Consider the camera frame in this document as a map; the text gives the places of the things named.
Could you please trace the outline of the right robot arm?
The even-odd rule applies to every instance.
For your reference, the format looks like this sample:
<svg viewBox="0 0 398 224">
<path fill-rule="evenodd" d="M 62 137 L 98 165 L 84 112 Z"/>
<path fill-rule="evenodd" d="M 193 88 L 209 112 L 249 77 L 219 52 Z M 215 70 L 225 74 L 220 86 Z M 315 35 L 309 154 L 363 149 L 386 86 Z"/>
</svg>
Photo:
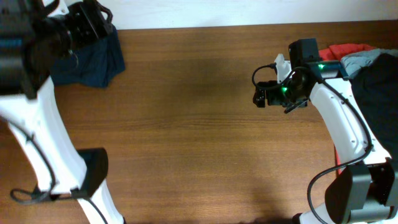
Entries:
<svg viewBox="0 0 398 224">
<path fill-rule="evenodd" d="M 289 45 L 269 65 L 275 80 L 255 82 L 256 106 L 282 106 L 286 113 L 313 104 L 333 140 L 336 179 L 324 202 L 298 213 L 293 223 L 396 223 L 397 158 L 379 142 L 357 104 L 349 76 L 337 60 L 324 61 L 315 39 Z"/>
</svg>

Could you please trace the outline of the navy blue shorts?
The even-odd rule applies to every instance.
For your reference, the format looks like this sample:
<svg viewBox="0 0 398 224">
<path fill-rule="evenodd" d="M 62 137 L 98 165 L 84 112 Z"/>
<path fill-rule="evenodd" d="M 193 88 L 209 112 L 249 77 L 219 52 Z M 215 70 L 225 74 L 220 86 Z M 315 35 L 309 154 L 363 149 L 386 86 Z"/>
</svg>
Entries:
<svg viewBox="0 0 398 224">
<path fill-rule="evenodd" d="M 118 31 L 113 29 L 106 38 L 75 51 L 71 57 L 57 60 L 50 76 L 55 86 L 81 84 L 106 88 L 125 69 Z"/>
</svg>

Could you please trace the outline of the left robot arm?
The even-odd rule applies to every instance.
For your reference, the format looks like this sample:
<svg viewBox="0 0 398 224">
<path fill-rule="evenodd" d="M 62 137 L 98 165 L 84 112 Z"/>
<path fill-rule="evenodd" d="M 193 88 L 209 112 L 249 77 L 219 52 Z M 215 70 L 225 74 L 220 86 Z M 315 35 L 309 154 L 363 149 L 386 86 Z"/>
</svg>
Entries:
<svg viewBox="0 0 398 224">
<path fill-rule="evenodd" d="M 37 178 L 12 189 L 21 205 L 76 200 L 90 223 L 124 223 L 108 190 L 104 148 L 78 150 L 57 108 L 50 68 L 112 33 L 112 12 L 98 1 L 1 2 L 1 121 Z"/>
</svg>

